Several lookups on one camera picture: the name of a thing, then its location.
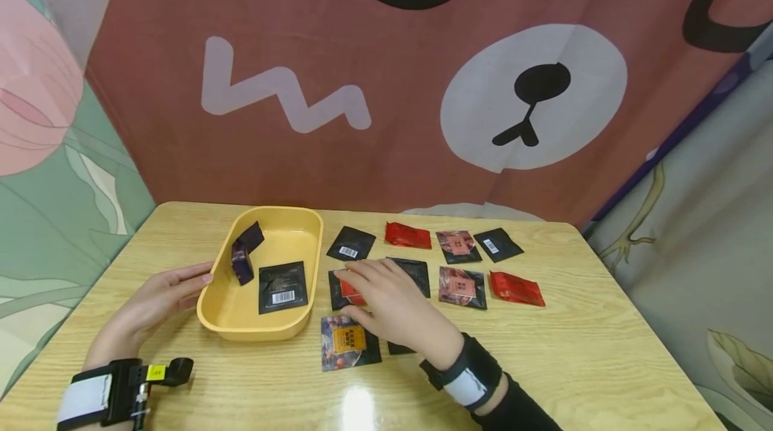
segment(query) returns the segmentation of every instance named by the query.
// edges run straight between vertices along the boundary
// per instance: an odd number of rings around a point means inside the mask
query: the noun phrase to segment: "barcode label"
[[[489,252],[499,253],[499,248],[495,247],[491,240],[483,240],[483,244],[485,244]]]
[[[271,305],[278,305],[280,303],[292,302],[293,300],[295,300],[295,290],[290,290],[289,292],[271,294]]]
[[[350,258],[357,258],[357,250],[351,249],[347,246],[342,246],[341,248],[339,248],[339,253],[345,254],[347,257],[350,257]]]

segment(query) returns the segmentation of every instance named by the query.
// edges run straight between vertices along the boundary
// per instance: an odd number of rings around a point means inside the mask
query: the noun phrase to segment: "white zigzag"
[[[365,95],[356,85],[344,85],[321,101],[309,106],[295,72],[275,66],[262,74],[231,85],[234,48],[228,40],[210,36],[204,47],[204,78],[201,105],[213,115],[228,114],[249,104],[276,95],[296,132],[319,129],[337,116],[346,116],[349,125],[358,130],[370,127],[370,112]]]

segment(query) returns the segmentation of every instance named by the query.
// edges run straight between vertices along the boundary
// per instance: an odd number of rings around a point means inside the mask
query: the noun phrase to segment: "white circle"
[[[492,139],[523,121],[529,110],[515,95],[515,79],[535,65],[559,62],[569,70],[570,84],[535,106],[530,120],[538,145],[516,139],[495,146]],[[441,106],[443,136],[462,160],[494,173],[548,166],[604,130],[626,83],[620,50],[597,31],[563,24],[529,28],[488,46],[454,75]]]

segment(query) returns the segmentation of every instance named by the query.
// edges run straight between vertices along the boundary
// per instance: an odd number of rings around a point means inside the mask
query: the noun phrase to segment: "black sleeve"
[[[486,416],[472,415],[484,431],[561,431],[561,427],[507,374],[508,390],[500,404]]]

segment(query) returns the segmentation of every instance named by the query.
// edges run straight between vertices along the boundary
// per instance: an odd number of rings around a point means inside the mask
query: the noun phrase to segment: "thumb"
[[[365,310],[355,307],[355,305],[347,305],[341,309],[341,313],[355,319],[357,324],[364,326],[371,334],[378,336],[378,324],[376,323],[376,319]]]
[[[212,281],[212,277],[212,273],[207,273],[204,275],[199,275],[198,277],[184,280],[183,282],[174,285],[174,287],[171,287],[167,295],[169,295],[169,298],[177,303],[186,297],[190,297],[190,295],[194,295],[200,292],[209,284],[209,282]]]

